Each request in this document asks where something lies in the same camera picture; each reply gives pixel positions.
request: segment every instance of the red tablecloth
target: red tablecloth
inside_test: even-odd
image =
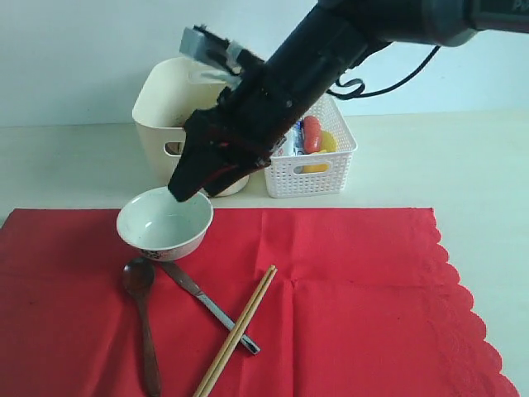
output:
[[[143,395],[136,253],[116,210],[17,210],[0,231],[0,395]],[[234,319],[279,268],[211,396],[514,396],[438,245],[430,209],[217,210],[179,264]],[[160,269],[150,299],[162,395],[190,396],[227,331]]]

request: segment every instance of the wooden chopsticks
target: wooden chopsticks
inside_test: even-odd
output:
[[[242,335],[245,333],[248,324],[250,324],[257,307],[261,303],[263,296],[265,296],[265,292],[270,286],[270,283],[272,282],[272,279],[274,278],[277,271],[278,270],[274,265],[272,265],[266,271],[263,278],[259,282],[259,285],[257,285],[254,293],[251,295],[250,300],[246,304],[245,309],[242,311],[241,316],[237,319],[235,326],[224,341],[221,350],[217,353],[215,360],[213,360],[213,363],[207,370],[206,375],[200,382],[200,385],[198,386],[197,391],[195,391],[193,397],[207,397],[211,393],[213,386],[224,370],[226,363],[230,359],[231,354],[242,338]]]

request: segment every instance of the tabletop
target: tabletop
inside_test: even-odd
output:
[[[341,194],[275,199],[262,173],[216,208],[433,207],[461,284],[529,394],[529,114],[349,117],[358,141]],[[14,208],[119,208],[157,184],[133,125],[0,129],[0,223]]]

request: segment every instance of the black robotic arm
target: black robotic arm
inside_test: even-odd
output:
[[[268,61],[204,27],[186,29],[181,52],[236,83],[184,124],[169,190],[178,201],[202,188],[214,196],[268,166],[340,76],[391,43],[459,46],[482,30],[529,33],[529,0],[320,0]]]

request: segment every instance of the ceramic bowl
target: ceramic bowl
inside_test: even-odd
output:
[[[134,197],[117,216],[117,233],[144,257],[175,261],[195,251],[213,220],[213,206],[202,193],[184,203],[167,187]]]

